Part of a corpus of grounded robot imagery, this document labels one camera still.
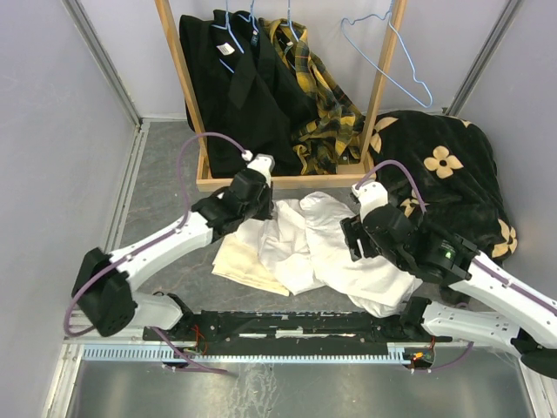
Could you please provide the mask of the white shirt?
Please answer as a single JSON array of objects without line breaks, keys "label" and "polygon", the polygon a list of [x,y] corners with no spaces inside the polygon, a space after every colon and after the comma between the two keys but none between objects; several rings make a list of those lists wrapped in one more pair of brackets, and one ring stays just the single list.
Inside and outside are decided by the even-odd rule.
[{"label": "white shirt", "polygon": [[353,216],[331,195],[312,192],[276,200],[269,219],[245,221],[234,237],[294,295],[330,287],[376,317],[397,314],[422,280],[381,256],[353,261],[340,225]]}]

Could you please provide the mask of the blue wire hanger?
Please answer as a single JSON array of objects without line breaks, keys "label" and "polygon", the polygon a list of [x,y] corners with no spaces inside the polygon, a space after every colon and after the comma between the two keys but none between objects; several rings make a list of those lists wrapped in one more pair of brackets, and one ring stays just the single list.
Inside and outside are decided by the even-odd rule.
[{"label": "blue wire hanger", "polygon": [[[406,47],[403,37],[399,33],[399,27],[406,12],[406,1],[390,1],[388,9],[383,15],[378,13],[369,13],[363,17],[350,19],[349,17],[342,17],[340,20],[339,28],[345,40],[355,49],[360,56],[362,56],[367,63],[369,63],[375,70],[379,81],[388,81],[394,85],[399,91],[403,92],[414,103],[423,109],[431,109],[433,106],[433,94],[429,89],[427,83],[418,79],[417,71],[409,50]],[[376,19],[386,25],[386,31],[383,39],[383,45],[379,55],[379,60],[374,62],[371,60],[359,45],[352,39],[347,31],[347,27],[354,27],[358,23],[365,22],[370,19]],[[391,65],[394,57],[394,52],[397,46],[400,46],[403,55],[406,57],[406,62],[410,68],[412,81],[414,84],[420,86],[426,94],[427,101],[421,100],[419,97],[412,94],[403,84],[398,82],[390,75]]]}]

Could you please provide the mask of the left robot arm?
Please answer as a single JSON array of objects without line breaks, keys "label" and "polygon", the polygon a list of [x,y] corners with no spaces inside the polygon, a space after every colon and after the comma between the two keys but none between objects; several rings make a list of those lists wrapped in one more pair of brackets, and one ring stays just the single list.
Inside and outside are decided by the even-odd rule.
[{"label": "left robot arm", "polygon": [[155,327],[175,340],[192,330],[191,310],[173,294],[139,292],[155,273],[179,258],[234,233],[248,219],[266,219],[272,209],[272,182],[263,168],[245,168],[230,185],[195,203],[176,222],[113,253],[87,252],[71,292],[102,337],[128,326]]}]

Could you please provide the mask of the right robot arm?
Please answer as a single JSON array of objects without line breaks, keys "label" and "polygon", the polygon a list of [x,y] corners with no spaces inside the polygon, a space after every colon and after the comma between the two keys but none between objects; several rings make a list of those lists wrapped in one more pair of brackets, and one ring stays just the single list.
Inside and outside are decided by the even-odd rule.
[{"label": "right robot arm", "polygon": [[556,376],[556,301],[498,266],[474,243],[421,216],[413,223],[387,204],[342,219],[352,260],[378,256],[399,270],[478,300],[486,313],[458,313],[425,298],[407,302],[399,330],[482,342],[520,359],[534,372]]}]

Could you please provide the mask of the yellow plaid shirt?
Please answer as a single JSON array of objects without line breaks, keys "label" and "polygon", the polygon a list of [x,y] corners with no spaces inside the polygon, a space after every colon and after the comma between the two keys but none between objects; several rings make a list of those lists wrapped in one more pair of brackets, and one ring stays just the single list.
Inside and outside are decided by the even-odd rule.
[{"label": "yellow plaid shirt", "polygon": [[360,162],[359,135],[365,117],[310,49],[307,28],[285,19],[258,23],[302,92],[316,105],[317,116],[292,134],[303,175],[335,174],[339,165]]}]

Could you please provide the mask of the black hanging shirt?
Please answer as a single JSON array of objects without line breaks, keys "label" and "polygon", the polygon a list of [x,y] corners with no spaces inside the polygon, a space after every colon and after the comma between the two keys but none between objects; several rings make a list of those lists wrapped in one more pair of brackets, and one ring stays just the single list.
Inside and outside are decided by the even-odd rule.
[{"label": "black hanging shirt", "polygon": [[260,24],[255,23],[260,33],[258,62],[247,58],[229,73],[211,40],[212,21],[183,15],[178,28],[205,129],[235,139],[253,154],[273,156],[276,176],[299,175],[302,165],[292,149],[292,134],[317,116],[316,105]]}]

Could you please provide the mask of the blue hanger in plaid shirt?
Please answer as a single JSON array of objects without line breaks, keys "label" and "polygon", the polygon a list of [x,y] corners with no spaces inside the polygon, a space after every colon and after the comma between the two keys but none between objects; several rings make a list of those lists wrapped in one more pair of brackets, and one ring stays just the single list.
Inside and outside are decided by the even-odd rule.
[{"label": "blue hanger in plaid shirt", "polygon": [[292,1],[286,1],[286,18],[281,21],[280,24],[282,27],[287,28],[295,41],[304,41],[307,42],[307,29],[303,24],[295,22],[292,18]]}]

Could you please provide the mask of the blue hanger in black shirt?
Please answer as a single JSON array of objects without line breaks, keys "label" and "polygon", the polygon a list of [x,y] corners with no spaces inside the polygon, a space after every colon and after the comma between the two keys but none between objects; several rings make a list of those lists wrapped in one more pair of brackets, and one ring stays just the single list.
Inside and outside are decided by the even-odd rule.
[{"label": "blue hanger in black shirt", "polygon": [[259,59],[260,33],[255,18],[246,10],[234,13],[215,9],[210,25],[211,40],[216,49],[218,61],[233,74],[241,62],[250,58],[253,63]]}]

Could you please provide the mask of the cream folded cloth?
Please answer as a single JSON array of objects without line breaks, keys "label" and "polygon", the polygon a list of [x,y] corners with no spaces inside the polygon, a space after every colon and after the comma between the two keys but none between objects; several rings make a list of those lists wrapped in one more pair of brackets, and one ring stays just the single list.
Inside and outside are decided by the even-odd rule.
[{"label": "cream folded cloth", "polygon": [[211,273],[268,293],[290,295],[289,290],[260,263],[256,251],[233,235],[222,240]]}]

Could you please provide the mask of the black floral blanket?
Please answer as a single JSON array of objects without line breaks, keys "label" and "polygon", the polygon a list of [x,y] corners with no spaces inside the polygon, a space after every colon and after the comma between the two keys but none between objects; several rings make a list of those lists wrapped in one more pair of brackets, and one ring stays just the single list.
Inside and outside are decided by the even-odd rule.
[{"label": "black floral blanket", "polygon": [[472,122],[421,111],[390,111],[372,129],[374,163],[388,165],[376,179],[410,220],[434,224],[473,242],[502,265],[518,247],[504,204],[493,148]]}]

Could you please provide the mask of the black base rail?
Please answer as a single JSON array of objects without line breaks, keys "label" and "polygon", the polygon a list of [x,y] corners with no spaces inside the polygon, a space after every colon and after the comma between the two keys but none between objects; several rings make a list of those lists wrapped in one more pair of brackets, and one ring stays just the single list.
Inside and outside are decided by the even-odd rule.
[{"label": "black base rail", "polygon": [[226,312],[190,310],[165,333],[172,342],[199,344],[207,355],[386,354],[389,343],[430,345],[432,337],[408,314],[368,312]]}]

